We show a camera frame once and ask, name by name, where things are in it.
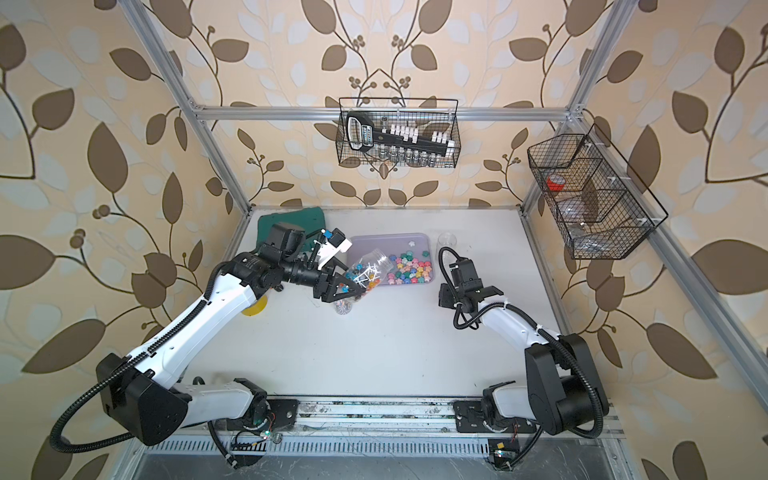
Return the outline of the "small clear sprinkles jar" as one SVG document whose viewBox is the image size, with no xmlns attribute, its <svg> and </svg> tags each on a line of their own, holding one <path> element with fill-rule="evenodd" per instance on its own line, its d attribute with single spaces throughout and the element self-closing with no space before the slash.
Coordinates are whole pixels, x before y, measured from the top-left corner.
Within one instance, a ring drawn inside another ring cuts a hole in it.
<svg viewBox="0 0 768 480">
<path fill-rule="evenodd" d="M 347 315 L 351 312 L 354 302 L 349 299 L 337 300 L 333 303 L 334 310 L 338 315 Z"/>
</svg>

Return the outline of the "red lid candy jar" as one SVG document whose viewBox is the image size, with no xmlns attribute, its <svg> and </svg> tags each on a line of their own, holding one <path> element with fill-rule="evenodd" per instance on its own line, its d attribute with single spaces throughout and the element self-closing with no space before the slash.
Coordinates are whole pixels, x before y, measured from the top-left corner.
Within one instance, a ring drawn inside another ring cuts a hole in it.
<svg viewBox="0 0 768 480">
<path fill-rule="evenodd" d="M 366 292 L 388 285 L 396 264 L 381 250 L 374 249 L 349 265 L 345 277 Z"/>
</svg>

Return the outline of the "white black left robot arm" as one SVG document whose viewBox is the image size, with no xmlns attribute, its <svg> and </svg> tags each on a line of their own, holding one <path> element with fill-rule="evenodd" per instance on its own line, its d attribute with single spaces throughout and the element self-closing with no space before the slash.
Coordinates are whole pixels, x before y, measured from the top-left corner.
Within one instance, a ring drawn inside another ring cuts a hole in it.
<svg viewBox="0 0 768 480">
<path fill-rule="evenodd" d="M 277 223 L 266 241 L 219 263 L 195 303 L 167 327 L 126 356 L 110 354 L 97 366 L 98 382 L 77 398 L 54 423 L 49 444 L 60 453 L 85 453 L 132 438 L 153 446 L 177 430 L 219 419 L 253 416 L 265 392 L 236 378 L 220 386 L 185 385 L 189 364 L 222 329 L 268 291 L 284 284 L 309 287 L 314 298 L 333 303 L 360 296 L 364 288 L 337 273 L 338 253 L 352 242 L 339 229 L 320 230 L 308 257 L 301 250 L 303 229 Z M 103 440 L 74 444 L 64 438 L 66 425 L 93 398 L 124 433 Z"/>
</svg>

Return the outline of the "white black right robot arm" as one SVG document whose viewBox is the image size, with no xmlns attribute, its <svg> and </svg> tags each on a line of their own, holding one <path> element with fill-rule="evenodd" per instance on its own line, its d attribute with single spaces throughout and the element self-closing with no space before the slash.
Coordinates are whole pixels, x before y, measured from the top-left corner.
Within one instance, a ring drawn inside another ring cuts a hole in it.
<svg viewBox="0 0 768 480">
<path fill-rule="evenodd" d="M 591 351 L 578 334 L 554 332 L 522 308 L 510 303 L 495 286 L 485 286 L 474 262 L 443 246 L 437 264 L 444 282 L 438 305 L 453 312 L 459 331 L 487 327 L 523 354 L 525 382 L 501 382 L 486 388 L 481 397 L 487 429 L 503 432 L 505 422 L 520 419 L 534 425 L 524 446 L 497 448 L 489 462 L 497 471 L 513 471 L 543 434 L 570 432 L 580 438 L 600 438 L 610 407 Z"/>
</svg>

